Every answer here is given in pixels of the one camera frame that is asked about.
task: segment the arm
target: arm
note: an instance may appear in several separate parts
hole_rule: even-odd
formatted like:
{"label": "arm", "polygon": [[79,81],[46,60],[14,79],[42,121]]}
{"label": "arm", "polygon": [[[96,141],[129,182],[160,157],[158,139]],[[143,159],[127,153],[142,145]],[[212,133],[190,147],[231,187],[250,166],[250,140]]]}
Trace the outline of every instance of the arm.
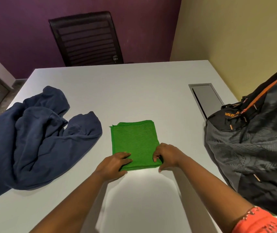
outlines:
{"label": "arm", "polygon": [[122,165],[132,162],[130,153],[106,157],[80,186],[55,207],[30,233],[79,233],[103,183],[122,177]]}
{"label": "arm", "polygon": [[253,208],[251,203],[175,146],[161,143],[154,152],[154,161],[160,155],[164,163],[159,172],[168,167],[181,168],[222,232],[230,233]]}

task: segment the hand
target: hand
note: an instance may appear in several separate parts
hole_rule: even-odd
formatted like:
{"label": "hand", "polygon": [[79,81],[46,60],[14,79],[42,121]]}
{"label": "hand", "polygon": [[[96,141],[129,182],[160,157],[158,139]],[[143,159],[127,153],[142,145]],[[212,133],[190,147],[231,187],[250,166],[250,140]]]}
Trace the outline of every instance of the hand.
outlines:
{"label": "hand", "polygon": [[179,167],[182,159],[187,157],[187,155],[181,152],[177,147],[165,143],[161,143],[157,146],[156,151],[153,154],[154,162],[160,158],[160,155],[162,156],[164,162],[159,167],[159,172],[161,172],[164,168]]}
{"label": "hand", "polygon": [[124,176],[127,171],[120,171],[122,165],[128,164],[133,160],[128,159],[131,153],[119,152],[109,157],[106,157],[95,169],[94,173],[101,175],[104,181],[120,178]]}

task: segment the person's left hand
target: person's left hand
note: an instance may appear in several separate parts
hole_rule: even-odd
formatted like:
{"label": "person's left hand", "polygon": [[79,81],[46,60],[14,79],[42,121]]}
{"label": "person's left hand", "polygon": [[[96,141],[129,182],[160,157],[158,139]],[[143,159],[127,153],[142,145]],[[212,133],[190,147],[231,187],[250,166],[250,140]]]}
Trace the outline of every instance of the person's left hand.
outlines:
{"label": "person's left hand", "polygon": [[104,181],[120,178],[124,176],[127,171],[119,171],[122,165],[128,164],[133,160],[128,159],[131,153],[119,152],[109,157],[106,157],[95,169],[94,173],[99,174]]}

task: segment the orange zipper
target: orange zipper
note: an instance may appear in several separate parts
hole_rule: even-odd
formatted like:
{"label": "orange zipper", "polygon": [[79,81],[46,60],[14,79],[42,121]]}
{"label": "orange zipper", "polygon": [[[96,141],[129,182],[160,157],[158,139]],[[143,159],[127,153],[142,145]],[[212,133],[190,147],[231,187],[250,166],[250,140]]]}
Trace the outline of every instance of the orange zipper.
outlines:
{"label": "orange zipper", "polygon": [[242,114],[246,111],[246,110],[248,110],[250,107],[252,107],[258,100],[259,100],[259,98],[261,98],[270,88],[272,88],[275,84],[277,83],[277,80],[276,81],[274,81],[273,83],[271,83],[268,87],[266,87],[265,89],[263,89],[262,90],[262,92],[261,93],[259,93],[258,95],[257,95],[257,97],[244,109],[244,110],[242,110]]}

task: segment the blue cloth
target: blue cloth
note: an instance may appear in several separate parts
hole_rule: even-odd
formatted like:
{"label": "blue cloth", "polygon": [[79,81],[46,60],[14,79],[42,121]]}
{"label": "blue cloth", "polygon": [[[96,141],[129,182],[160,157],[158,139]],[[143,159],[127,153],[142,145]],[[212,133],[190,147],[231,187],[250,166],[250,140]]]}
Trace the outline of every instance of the blue cloth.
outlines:
{"label": "blue cloth", "polygon": [[91,111],[67,122],[68,109],[63,92],[47,86],[0,115],[0,195],[49,184],[97,142],[102,126],[96,115]]}

